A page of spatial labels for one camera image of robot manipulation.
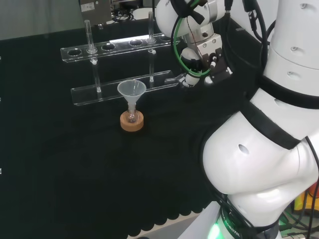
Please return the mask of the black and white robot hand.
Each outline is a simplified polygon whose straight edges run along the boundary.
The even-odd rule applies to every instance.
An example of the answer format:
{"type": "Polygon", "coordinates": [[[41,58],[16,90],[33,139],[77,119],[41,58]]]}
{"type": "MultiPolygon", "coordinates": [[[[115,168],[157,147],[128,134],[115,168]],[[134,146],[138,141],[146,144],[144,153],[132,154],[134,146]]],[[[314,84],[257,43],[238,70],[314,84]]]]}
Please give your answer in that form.
{"type": "Polygon", "coordinates": [[[232,74],[228,67],[222,49],[222,39],[219,34],[212,34],[197,38],[188,34],[183,37],[187,47],[182,50],[180,58],[186,67],[194,73],[203,74],[207,70],[209,75],[202,77],[207,86],[217,84],[232,74]]]}

